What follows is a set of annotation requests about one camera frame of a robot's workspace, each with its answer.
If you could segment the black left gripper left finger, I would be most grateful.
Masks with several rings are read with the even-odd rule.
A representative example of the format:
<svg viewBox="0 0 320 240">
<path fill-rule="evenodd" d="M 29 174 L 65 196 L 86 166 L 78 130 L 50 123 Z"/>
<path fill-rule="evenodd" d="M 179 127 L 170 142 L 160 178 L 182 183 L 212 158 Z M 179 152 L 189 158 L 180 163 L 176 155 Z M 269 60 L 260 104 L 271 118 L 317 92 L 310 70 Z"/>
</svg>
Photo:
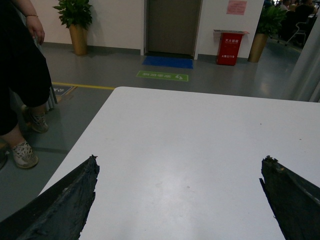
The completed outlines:
<svg viewBox="0 0 320 240">
<path fill-rule="evenodd" d="M 95 200 L 100 167 L 92 155 L 0 223 L 2 240 L 77 240 Z"/>
</svg>

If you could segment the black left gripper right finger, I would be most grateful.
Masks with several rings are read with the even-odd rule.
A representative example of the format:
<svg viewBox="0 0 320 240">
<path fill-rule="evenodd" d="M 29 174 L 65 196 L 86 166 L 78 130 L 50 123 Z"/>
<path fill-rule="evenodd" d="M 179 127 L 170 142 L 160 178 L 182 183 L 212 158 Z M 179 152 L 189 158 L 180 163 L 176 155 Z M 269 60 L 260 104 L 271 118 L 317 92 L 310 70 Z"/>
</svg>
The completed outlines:
<svg viewBox="0 0 320 240">
<path fill-rule="evenodd" d="M 320 188 L 271 156 L 262 160 L 260 184 L 286 240 L 320 238 Z"/>
</svg>

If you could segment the bystander hand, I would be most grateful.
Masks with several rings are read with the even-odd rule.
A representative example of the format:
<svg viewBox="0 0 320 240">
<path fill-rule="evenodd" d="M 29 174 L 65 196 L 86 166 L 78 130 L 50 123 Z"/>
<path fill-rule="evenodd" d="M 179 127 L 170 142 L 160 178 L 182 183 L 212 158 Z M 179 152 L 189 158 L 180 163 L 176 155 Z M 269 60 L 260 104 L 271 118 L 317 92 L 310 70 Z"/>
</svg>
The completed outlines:
<svg viewBox="0 0 320 240">
<path fill-rule="evenodd" d="M 27 15 L 25 17 L 26 27 L 33 40 L 42 45 L 45 40 L 45 31 L 37 15 Z"/>
</svg>

